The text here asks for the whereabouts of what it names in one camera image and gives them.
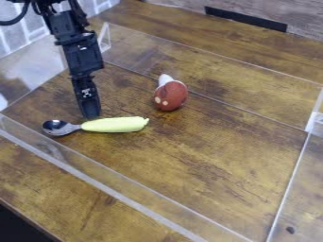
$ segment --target spoon bowl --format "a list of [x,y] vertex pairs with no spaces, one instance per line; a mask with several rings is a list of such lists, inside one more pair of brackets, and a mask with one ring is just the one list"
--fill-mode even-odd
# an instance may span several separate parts
[[61,120],[50,120],[42,124],[42,130],[53,136],[66,135],[80,129],[80,125],[72,125]]

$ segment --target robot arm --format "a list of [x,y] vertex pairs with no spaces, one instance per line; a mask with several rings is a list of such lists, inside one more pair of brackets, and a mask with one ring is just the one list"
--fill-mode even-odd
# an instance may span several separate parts
[[[10,21],[1,21],[0,25],[15,24],[23,17],[31,4],[34,13],[42,16],[50,34],[56,37],[56,45],[61,45],[69,67],[76,99],[84,118],[100,116],[101,104],[92,72],[104,68],[101,51],[94,31],[85,30],[89,25],[85,13],[77,0],[7,0],[23,3],[19,15]],[[54,3],[68,1],[70,10],[56,12]]]

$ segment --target wood grain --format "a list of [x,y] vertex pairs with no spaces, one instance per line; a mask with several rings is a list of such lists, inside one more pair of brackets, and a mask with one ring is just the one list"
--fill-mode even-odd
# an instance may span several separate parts
[[189,241],[0,138],[0,202],[61,241]]
[[233,11],[288,24],[288,33],[323,40],[321,9],[317,1],[220,1],[220,0],[144,0],[144,2],[181,7],[204,13],[204,6]]
[[321,42],[134,0],[122,0],[90,23],[102,21],[323,83]]
[[[49,118],[78,123],[66,78],[56,77],[5,115],[37,131]],[[80,132],[57,141],[262,241],[305,133],[193,94],[185,108],[158,112],[149,101],[154,82],[109,65],[97,85],[104,116],[141,115],[149,126],[129,134]]]
[[323,236],[323,139],[312,136],[277,220],[273,241],[320,241]]
[[318,85],[122,27],[109,28],[105,61],[154,79],[166,73],[192,92],[297,129],[306,126]]

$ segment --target silver spoon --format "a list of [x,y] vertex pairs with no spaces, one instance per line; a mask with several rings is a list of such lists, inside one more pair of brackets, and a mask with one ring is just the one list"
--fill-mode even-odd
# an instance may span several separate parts
[[50,120],[44,122],[42,130],[53,136],[66,135],[76,130],[94,132],[134,132],[141,130],[148,122],[148,118],[145,119],[142,117],[104,118],[84,122],[81,125],[73,125],[61,120]]
[[72,125],[61,120],[50,120],[42,124],[42,130],[53,136],[66,135],[80,129],[81,125]]

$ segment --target spoon handle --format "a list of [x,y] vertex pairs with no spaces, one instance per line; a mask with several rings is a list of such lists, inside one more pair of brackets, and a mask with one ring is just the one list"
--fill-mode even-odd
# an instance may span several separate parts
[[134,132],[144,128],[149,119],[142,117],[113,117],[88,121],[80,128],[94,132]]

